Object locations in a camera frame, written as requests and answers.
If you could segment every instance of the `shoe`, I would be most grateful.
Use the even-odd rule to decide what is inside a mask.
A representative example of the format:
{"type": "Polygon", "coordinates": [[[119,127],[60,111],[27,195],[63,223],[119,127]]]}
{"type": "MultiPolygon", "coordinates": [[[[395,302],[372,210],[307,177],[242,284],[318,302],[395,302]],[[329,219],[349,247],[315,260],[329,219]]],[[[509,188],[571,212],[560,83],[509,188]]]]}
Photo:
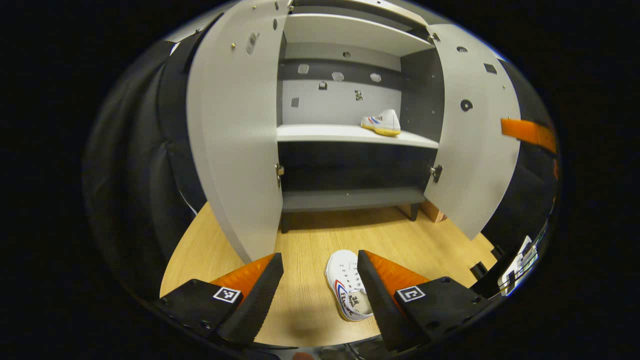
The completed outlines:
{"type": "Polygon", "coordinates": [[[366,116],[362,118],[360,126],[375,131],[385,136],[395,136],[400,133],[400,121],[393,109],[381,112],[378,116],[366,116]]]}
{"type": "Polygon", "coordinates": [[[334,252],[324,271],[329,287],[333,290],[343,318],[360,321],[373,315],[360,274],[358,256],[349,250],[334,252]]]}

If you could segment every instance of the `yellow sole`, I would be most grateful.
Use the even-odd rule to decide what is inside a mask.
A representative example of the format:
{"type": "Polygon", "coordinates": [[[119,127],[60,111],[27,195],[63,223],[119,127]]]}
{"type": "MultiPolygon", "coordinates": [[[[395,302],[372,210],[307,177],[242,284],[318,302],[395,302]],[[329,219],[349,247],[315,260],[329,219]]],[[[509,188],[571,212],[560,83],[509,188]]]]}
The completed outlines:
{"type": "Polygon", "coordinates": [[[360,126],[364,127],[365,129],[373,130],[376,132],[376,134],[384,136],[396,136],[400,133],[400,130],[380,129],[378,127],[368,126],[365,124],[360,124],[360,126]]]}

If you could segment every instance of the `orange strap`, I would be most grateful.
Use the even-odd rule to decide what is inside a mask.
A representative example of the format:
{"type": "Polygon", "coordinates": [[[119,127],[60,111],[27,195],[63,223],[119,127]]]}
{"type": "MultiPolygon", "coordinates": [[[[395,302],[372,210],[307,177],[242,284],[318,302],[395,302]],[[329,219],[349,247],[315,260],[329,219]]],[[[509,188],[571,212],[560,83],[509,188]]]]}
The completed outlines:
{"type": "Polygon", "coordinates": [[[512,136],[524,142],[542,146],[556,153],[556,138],[551,130],[535,122],[517,119],[501,119],[502,134],[512,136]]]}

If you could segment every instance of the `shoe logo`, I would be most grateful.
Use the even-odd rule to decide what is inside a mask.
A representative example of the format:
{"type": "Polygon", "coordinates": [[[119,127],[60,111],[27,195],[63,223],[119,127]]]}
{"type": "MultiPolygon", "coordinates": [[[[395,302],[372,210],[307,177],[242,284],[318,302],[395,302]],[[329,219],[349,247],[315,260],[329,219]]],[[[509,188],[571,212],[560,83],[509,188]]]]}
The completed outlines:
{"type": "Polygon", "coordinates": [[[218,290],[218,292],[215,295],[213,295],[213,297],[214,299],[222,300],[222,301],[233,304],[238,298],[238,295],[240,295],[240,290],[233,290],[230,288],[222,287],[220,288],[220,290],[218,290]]]}
{"type": "Polygon", "coordinates": [[[353,315],[353,311],[349,310],[347,307],[347,290],[344,288],[344,285],[342,285],[340,281],[336,280],[334,286],[335,293],[338,294],[338,298],[340,298],[340,308],[342,309],[342,312],[345,316],[347,313],[349,313],[349,315],[353,315]]]}
{"type": "Polygon", "coordinates": [[[404,302],[413,301],[415,299],[419,299],[424,296],[424,293],[422,292],[422,290],[418,289],[417,286],[400,289],[397,292],[398,294],[400,294],[400,297],[404,300],[404,302]]]}

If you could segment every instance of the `shelf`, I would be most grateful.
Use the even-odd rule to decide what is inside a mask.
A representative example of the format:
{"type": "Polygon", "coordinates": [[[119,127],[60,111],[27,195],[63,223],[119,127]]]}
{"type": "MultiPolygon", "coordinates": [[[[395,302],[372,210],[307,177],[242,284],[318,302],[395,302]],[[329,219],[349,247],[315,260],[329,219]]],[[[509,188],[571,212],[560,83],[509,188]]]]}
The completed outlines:
{"type": "Polygon", "coordinates": [[[276,133],[278,142],[365,142],[438,148],[437,142],[408,131],[397,136],[383,136],[358,125],[280,125],[276,133]]]}
{"type": "Polygon", "coordinates": [[[320,13],[289,15],[284,34],[288,44],[319,42],[350,45],[398,57],[434,48],[421,38],[377,22],[320,13]]]}
{"type": "Polygon", "coordinates": [[[282,192],[282,212],[333,211],[424,202],[423,191],[416,187],[357,190],[314,190],[282,192]]]}

